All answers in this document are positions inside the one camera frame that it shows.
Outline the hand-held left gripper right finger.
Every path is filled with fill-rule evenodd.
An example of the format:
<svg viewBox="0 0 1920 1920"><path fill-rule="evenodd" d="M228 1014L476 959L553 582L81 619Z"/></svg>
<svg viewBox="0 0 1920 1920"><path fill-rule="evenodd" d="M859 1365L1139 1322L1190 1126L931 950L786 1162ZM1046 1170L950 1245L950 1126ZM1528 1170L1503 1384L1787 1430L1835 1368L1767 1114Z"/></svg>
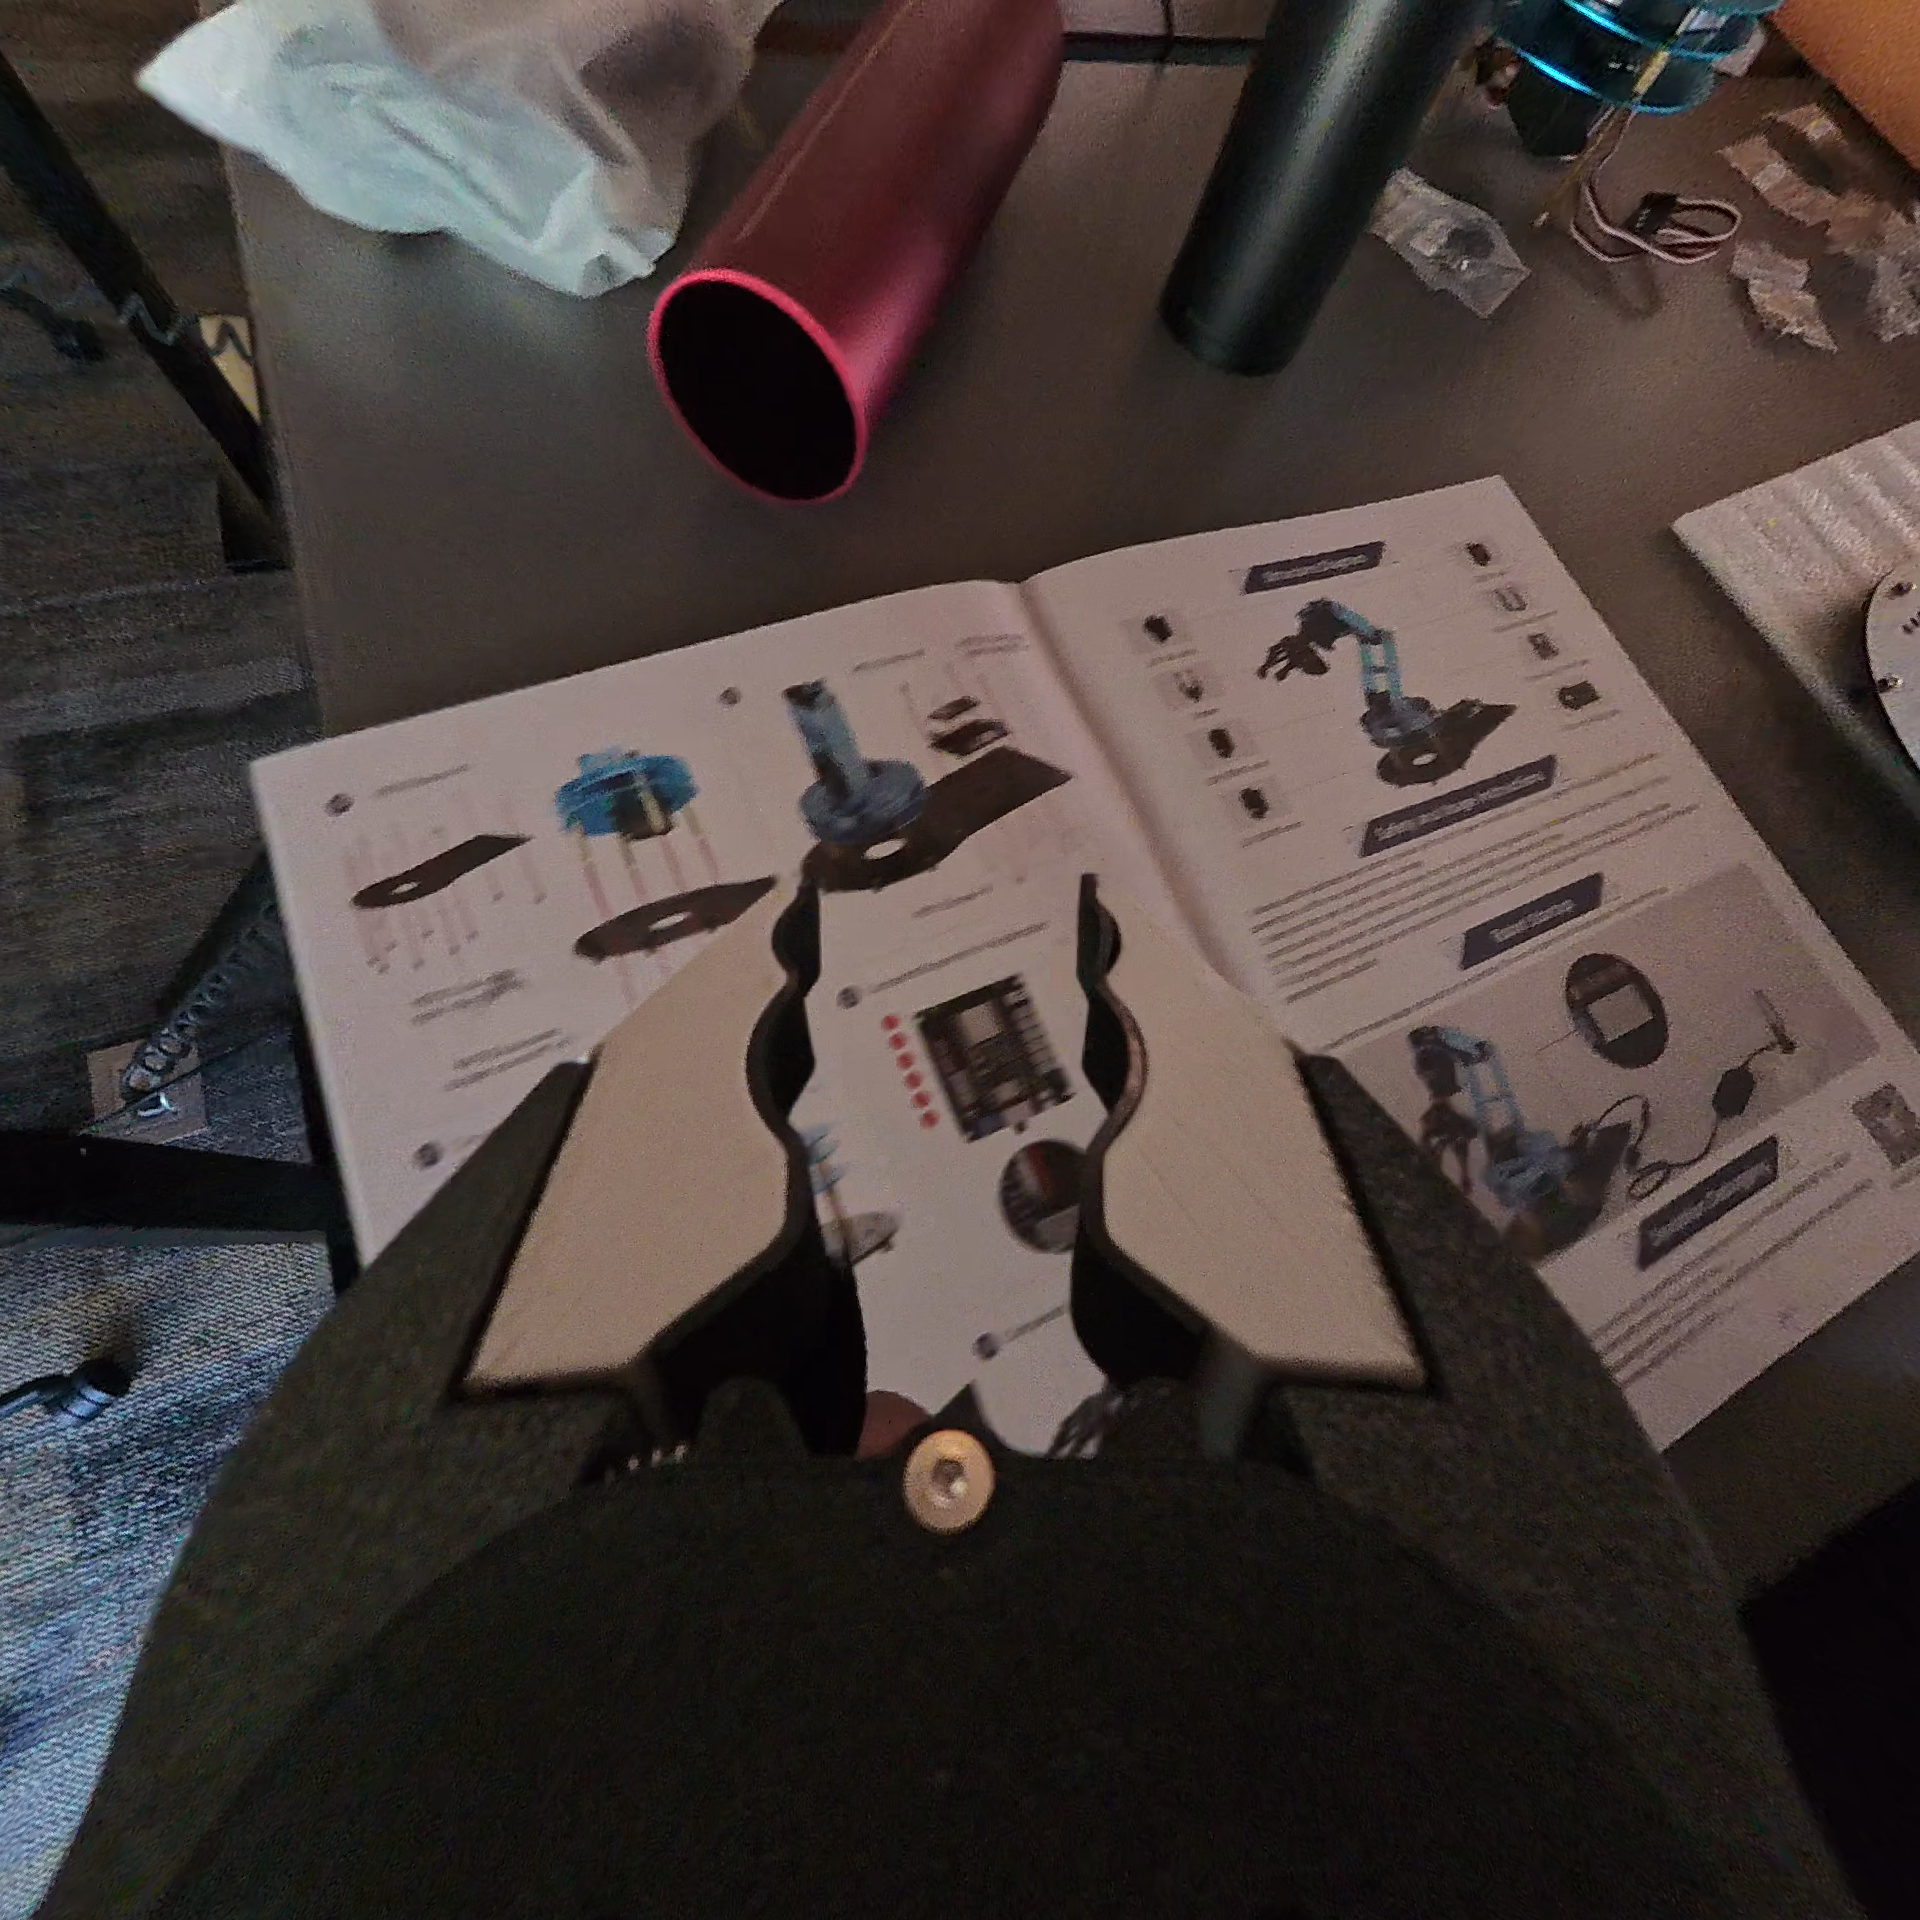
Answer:
<svg viewBox="0 0 1920 1920"><path fill-rule="evenodd" d="M1075 1336L1177 1387L1198 1449L1259 1449L1273 1387L1422 1394L1428 1356L1277 1025L1098 874L1075 979L1100 1123L1081 1151Z"/></svg>

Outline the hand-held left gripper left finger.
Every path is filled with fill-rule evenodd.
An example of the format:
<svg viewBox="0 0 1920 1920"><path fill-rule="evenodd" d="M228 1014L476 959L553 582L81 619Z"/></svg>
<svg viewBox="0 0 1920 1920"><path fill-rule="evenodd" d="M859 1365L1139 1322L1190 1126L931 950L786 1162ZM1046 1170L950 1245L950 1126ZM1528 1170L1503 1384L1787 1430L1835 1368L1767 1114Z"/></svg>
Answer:
<svg viewBox="0 0 1920 1920"><path fill-rule="evenodd" d="M470 1394L608 1384L796 1256L821 948L821 888L783 880L601 1038Z"/></svg>

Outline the open instruction booklet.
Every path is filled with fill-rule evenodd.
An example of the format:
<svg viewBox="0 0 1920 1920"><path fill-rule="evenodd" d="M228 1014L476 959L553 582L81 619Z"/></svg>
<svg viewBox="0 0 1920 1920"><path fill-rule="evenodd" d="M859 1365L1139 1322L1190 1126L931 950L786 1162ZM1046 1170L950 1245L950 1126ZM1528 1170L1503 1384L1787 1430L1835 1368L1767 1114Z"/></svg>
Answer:
<svg viewBox="0 0 1920 1920"><path fill-rule="evenodd" d="M1070 1333L1078 880L1335 1054L1658 1448L1915 1256L1915 1048L1508 480L956 582L248 772L378 1256L706 948L822 894L796 1126L867 1384L1023 1449Z"/></svg>

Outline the white foam sheet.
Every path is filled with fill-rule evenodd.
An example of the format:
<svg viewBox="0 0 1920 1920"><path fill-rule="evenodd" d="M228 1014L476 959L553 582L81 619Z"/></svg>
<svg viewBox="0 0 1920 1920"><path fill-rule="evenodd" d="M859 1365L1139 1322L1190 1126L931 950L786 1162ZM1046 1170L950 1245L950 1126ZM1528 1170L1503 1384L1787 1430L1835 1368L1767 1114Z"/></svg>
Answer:
<svg viewBox="0 0 1920 1920"><path fill-rule="evenodd" d="M1903 422L1674 521L1837 741L1920 817L1920 769L1867 692L1859 613L1920 552L1920 426Z"/></svg>

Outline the clear bag of black parts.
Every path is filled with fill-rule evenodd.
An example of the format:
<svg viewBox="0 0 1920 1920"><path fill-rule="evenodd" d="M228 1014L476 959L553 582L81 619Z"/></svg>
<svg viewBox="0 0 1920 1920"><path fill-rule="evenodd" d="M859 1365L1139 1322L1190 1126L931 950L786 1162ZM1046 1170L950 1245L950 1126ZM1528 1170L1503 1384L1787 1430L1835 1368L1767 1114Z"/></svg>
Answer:
<svg viewBox="0 0 1920 1920"><path fill-rule="evenodd" d="M1369 230L1437 297L1491 319L1528 279L1508 227L1471 201L1397 169L1376 205Z"/></svg>

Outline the black table leg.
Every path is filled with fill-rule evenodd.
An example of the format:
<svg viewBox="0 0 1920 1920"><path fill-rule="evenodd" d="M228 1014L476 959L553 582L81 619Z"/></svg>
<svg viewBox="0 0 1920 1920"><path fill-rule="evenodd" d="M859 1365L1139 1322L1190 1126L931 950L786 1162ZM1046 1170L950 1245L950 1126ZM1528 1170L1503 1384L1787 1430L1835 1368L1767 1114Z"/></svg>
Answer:
<svg viewBox="0 0 1920 1920"><path fill-rule="evenodd" d="M239 567L289 567L270 430L213 355L213 346L239 346L238 329L204 337L198 319L169 297L15 61L0 64L0 169L36 227L79 263L71 297L4 272L4 306L81 362L98 355L97 319L129 330L228 462L228 555Z"/></svg>

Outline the black bottle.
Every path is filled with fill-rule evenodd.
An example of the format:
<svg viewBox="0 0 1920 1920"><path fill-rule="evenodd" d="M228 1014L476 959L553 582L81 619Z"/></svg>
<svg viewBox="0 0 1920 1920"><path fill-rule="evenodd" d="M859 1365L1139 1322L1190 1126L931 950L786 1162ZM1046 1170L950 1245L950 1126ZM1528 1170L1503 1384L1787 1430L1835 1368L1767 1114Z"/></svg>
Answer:
<svg viewBox="0 0 1920 1920"><path fill-rule="evenodd" d="M1281 0L1238 96L1161 319L1221 375L1277 375L1365 235L1483 0Z"/></svg>

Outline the red metal tube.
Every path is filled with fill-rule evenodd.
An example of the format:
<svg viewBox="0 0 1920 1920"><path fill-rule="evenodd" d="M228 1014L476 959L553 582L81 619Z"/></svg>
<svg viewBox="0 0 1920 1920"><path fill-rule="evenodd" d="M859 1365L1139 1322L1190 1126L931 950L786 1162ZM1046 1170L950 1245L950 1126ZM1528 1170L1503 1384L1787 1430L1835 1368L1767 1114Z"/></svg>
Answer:
<svg viewBox="0 0 1920 1920"><path fill-rule="evenodd" d="M1055 0L882 6L660 289L645 351L739 487L846 496L1058 86Z"/></svg>

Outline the crumpled translucent plastic bag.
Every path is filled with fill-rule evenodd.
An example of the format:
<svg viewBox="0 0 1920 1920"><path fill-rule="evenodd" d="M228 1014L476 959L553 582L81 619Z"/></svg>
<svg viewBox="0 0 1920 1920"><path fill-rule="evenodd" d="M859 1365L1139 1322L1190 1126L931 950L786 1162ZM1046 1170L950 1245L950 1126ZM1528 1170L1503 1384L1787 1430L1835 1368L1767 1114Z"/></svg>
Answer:
<svg viewBox="0 0 1920 1920"><path fill-rule="evenodd" d="M656 272L775 0L244 0L136 86L367 230L559 297Z"/></svg>

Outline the pile of small clear bags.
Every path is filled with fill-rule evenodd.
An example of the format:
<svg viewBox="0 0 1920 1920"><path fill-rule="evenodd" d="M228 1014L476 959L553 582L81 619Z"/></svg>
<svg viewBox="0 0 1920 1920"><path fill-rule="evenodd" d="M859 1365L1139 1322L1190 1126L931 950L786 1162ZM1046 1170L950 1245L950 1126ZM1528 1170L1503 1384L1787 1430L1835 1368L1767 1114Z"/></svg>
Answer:
<svg viewBox="0 0 1920 1920"><path fill-rule="evenodd" d="M1720 148L1720 165L1791 242L1735 242L1740 281L1762 337L1837 351L1820 288L1845 297L1877 346L1920 330L1920 227L1915 194L1892 194L1892 165L1873 157L1830 106L1774 111L1754 132Z"/></svg>

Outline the blue robot turntable part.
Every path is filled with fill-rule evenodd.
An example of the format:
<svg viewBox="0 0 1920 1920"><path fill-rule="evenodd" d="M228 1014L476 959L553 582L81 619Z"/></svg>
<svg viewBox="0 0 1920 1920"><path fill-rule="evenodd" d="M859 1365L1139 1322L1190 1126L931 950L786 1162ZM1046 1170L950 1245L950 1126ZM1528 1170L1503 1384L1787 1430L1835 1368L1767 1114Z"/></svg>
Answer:
<svg viewBox="0 0 1920 1920"><path fill-rule="evenodd" d="M1752 45L1774 0L1503 0L1491 38L1521 61L1508 114L1536 157L1576 157L1605 114L1687 114Z"/></svg>

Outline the brown cardboard box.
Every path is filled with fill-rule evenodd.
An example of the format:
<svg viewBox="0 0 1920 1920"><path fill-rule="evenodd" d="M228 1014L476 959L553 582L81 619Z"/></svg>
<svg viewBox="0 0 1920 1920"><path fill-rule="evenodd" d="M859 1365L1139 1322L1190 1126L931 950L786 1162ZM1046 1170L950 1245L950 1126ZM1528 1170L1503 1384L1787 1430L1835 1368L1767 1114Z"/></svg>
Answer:
<svg viewBox="0 0 1920 1920"><path fill-rule="evenodd" d="M1915 0L1782 0L1770 24L1890 144L1920 157Z"/></svg>

